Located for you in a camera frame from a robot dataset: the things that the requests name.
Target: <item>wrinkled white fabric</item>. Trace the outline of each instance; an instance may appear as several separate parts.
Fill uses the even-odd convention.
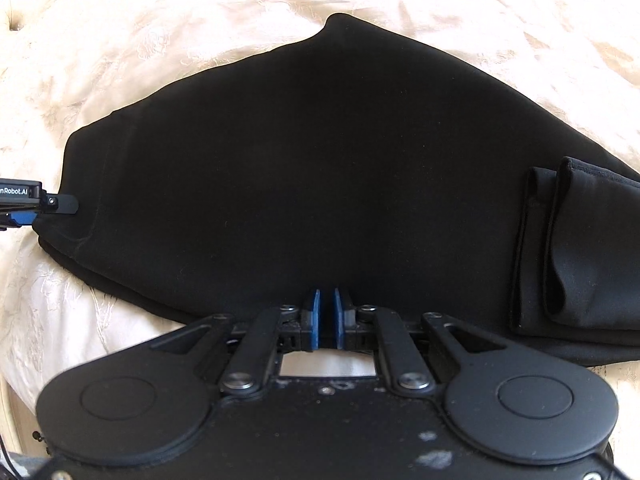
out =
[[[22,2],[31,10],[19,27],[11,15],[0,30],[0,173],[42,180],[49,190],[58,188],[66,139],[80,126],[179,78],[308,38],[333,12],[466,60],[640,170],[638,0]],[[0,234],[0,251],[0,368],[32,409],[63,369],[175,326],[86,286],[29,228]],[[335,368],[332,359],[314,369],[369,366]],[[616,460],[637,477],[639,369],[598,370],[621,399]]]

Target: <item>silver screw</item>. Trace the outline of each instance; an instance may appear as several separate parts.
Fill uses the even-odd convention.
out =
[[[230,390],[246,390],[254,385],[254,378],[244,372],[233,372],[222,381]]]
[[[429,381],[424,374],[408,372],[400,376],[398,384],[407,390],[421,390],[429,386]]]
[[[66,471],[54,471],[51,474],[51,480],[74,480]]]

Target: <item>white satin fabric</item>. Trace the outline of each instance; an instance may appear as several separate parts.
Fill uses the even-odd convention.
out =
[[[458,56],[640,170],[639,9],[638,0],[0,0],[0,174],[55,191],[79,127],[174,80],[308,38],[333,12]],[[0,234],[0,251],[0,368],[32,409],[55,374],[177,326],[88,287],[29,228]],[[303,368],[370,372],[370,362],[336,359]],[[640,478],[638,370],[598,373],[621,401],[617,462]]]

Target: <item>logo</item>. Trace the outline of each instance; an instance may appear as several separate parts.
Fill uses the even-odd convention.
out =
[[[29,196],[29,188],[27,187],[0,187],[0,194]]]

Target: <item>white bedspread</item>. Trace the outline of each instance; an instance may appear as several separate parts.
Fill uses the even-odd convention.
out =
[[[176,79],[307,38],[333,12],[466,60],[640,170],[639,0],[0,0],[0,17],[5,9],[0,174],[48,190],[80,126]],[[53,375],[176,326],[86,286],[30,228],[0,234],[0,251],[0,368],[31,408]],[[367,367],[328,362],[318,366]],[[638,370],[598,372],[621,400],[616,461],[640,478]]]

